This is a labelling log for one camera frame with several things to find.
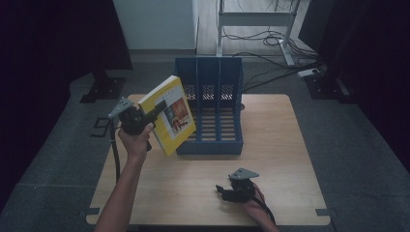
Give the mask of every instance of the black stand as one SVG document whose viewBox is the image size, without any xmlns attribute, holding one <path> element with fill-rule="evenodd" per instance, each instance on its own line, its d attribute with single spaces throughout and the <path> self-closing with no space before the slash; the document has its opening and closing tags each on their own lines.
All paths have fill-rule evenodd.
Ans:
<svg viewBox="0 0 410 232">
<path fill-rule="evenodd" d="M 104 70 L 93 71 L 96 81 L 88 95 L 84 95 L 81 103 L 94 103 L 96 100 L 118 100 L 126 79 L 124 77 L 109 78 Z"/>
</svg>

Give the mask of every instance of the power strip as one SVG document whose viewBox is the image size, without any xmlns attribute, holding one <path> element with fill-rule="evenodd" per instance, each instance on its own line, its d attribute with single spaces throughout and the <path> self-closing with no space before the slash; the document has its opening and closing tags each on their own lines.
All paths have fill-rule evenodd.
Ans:
<svg viewBox="0 0 410 232">
<path fill-rule="evenodd" d="M 311 70 L 305 70 L 305 71 L 300 71 L 298 72 L 298 76 L 300 78 L 307 77 L 307 76 L 313 76 L 313 75 L 319 75 L 320 71 L 318 69 L 311 69 Z"/>
</svg>

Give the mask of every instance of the black controller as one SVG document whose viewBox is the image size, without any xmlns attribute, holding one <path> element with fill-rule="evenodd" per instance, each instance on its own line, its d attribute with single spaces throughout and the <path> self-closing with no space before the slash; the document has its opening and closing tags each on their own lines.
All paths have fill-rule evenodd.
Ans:
<svg viewBox="0 0 410 232">
<path fill-rule="evenodd" d="M 166 102 L 161 101 L 153 110 L 144 114 L 141 108 L 137 109 L 135 106 L 132 106 L 132 104 L 133 102 L 123 99 L 118 103 L 118 106 L 113 112 L 108 115 L 112 118 L 118 114 L 124 132 L 129 135 L 142 134 L 145 127 L 150 123 L 154 124 L 158 115 L 167 108 Z M 150 151 L 151 149 L 152 146 L 150 142 L 147 141 L 147 151 Z"/>
</svg>

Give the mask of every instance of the black curtain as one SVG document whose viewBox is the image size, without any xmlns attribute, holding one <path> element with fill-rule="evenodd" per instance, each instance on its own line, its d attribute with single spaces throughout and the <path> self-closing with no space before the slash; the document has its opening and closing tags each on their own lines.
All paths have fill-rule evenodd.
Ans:
<svg viewBox="0 0 410 232">
<path fill-rule="evenodd" d="M 0 3 L 0 209 L 70 97 L 70 83 L 132 64 L 111 0 Z"/>
</svg>

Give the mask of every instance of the forearm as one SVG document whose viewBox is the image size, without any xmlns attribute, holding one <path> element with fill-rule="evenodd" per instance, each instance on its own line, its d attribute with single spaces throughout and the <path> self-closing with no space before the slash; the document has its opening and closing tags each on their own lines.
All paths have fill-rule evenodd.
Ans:
<svg viewBox="0 0 410 232">
<path fill-rule="evenodd" d="M 96 230 L 127 231 L 142 161 L 128 160 L 97 222 Z"/>
</svg>

